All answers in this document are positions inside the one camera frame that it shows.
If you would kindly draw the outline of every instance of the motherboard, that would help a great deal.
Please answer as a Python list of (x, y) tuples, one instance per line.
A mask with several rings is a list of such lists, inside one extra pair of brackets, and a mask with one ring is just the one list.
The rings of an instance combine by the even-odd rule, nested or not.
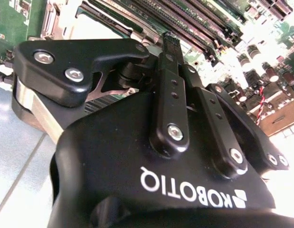
[(294, 111), (294, 0), (0, 1), (0, 73), (27, 39), (132, 38), (158, 55), (164, 32), (203, 85), (221, 84), (263, 129), (294, 123), (280, 114)]

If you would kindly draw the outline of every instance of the robotiq logo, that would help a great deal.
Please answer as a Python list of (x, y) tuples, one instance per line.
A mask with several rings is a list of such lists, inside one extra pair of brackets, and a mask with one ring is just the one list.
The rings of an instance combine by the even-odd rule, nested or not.
[[(245, 208), (245, 202), (247, 201), (246, 193), (243, 190), (234, 190), (235, 196), (230, 196), (229, 194), (224, 194), (223, 192), (218, 192), (214, 189), (206, 190), (203, 186), (197, 186), (196, 188), (189, 182), (182, 182), (180, 186), (176, 187), (176, 180), (174, 178), (170, 178), (171, 191), (166, 190), (166, 176), (161, 175), (160, 178), (152, 171), (147, 170), (145, 167), (141, 167), (143, 173), (141, 174), (141, 184), (144, 189), (150, 192), (156, 192), (160, 189), (162, 191), (162, 195), (173, 197), (177, 199), (185, 199), (189, 202), (194, 202), (198, 200), (204, 206), (212, 206), (214, 208)], [(146, 183), (146, 177), (153, 178), (153, 183)]]

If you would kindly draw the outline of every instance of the electrolytic capacitor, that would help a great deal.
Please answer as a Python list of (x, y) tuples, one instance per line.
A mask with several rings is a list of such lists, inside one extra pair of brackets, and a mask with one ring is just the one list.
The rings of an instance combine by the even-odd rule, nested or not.
[(238, 99), (240, 102), (246, 101), (247, 97), (245, 95), (245, 92), (243, 91), (242, 88), (238, 88), (239, 94), (237, 95)]
[(290, 86), (294, 86), (294, 74), (292, 74), (291, 72), (287, 71), (285, 72), (282, 77), (286, 80), (286, 82), (290, 85)]
[(249, 72), (253, 69), (252, 63), (246, 55), (241, 55), (239, 57), (239, 62), (243, 72)]
[(233, 100), (236, 102), (237, 105), (240, 105), (239, 98), (237, 96), (234, 96)]
[(254, 61), (261, 62), (262, 61), (262, 54), (256, 45), (251, 45), (247, 49), (248, 55)]
[(279, 76), (275, 72), (274, 68), (269, 67), (268, 69), (265, 70), (266, 76), (269, 78), (271, 82), (276, 82), (279, 79)]

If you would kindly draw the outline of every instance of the silver screw head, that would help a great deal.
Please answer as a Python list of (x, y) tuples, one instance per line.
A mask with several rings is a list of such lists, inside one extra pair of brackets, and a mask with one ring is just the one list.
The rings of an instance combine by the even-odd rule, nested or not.
[(84, 80), (84, 75), (76, 68), (69, 68), (65, 71), (65, 76), (73, 82), (81, 82)]
[(229, 153), (238, 164), (243, 163), (243, 156), (239, 150), (232, 148)]
[(165, 56), (169, 61), (171, 61), (171, 62), (174, 61), (174, 58), (170, 54), (166, 54)]
[(278, 165), (277, 159), (271, 155), (270, 153), (267, 155), (267, 158), (269, 159), (269, 161), (273, 164), (273, 165)]
[(175, 125), (168, 126), (168, 134), (176, 141), (180, 141), (183, 139), (183, 133), (181, 129)]
[(279, 160), (281, 161), (281, 163), (284, 166), (289, 166), (289, 163), (288, 163), (287, 159), (284, 156), (279, 155), (278, 157), (279, 157)]
[(144, 49), (141, 45), (139, 45), (139, 44), (136, 45), (136, 48), (137, 48), (137, 50), (139, 50), (140, 52), (144, 52), (144, 51), (145, 51), (145, 49)]
[(188, 66), (188, 70), (191, 72), (191, 73), (195, 73), (196, 70), (192, 67), (192, 66)]
[(38, 51), (34, 54), (34, 58), (37, 62), (43, 63), (43, 64), (51, 64), (54, 62), (54, 58), (51, 54), (44, 52), (44, 51)]
[(219, 86), (215, 86), (215, 90), (218, 92), (218, 93), (221, 93), (222, 92), (222, 89), (219, 87)]

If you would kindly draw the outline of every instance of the blue surface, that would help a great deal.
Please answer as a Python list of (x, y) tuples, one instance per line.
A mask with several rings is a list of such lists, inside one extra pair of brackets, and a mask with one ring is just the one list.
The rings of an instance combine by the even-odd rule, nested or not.
[(17, 118), (11, 92), (0, 88), (0, 228), (47, 226), (54, 152), (48, 136)]

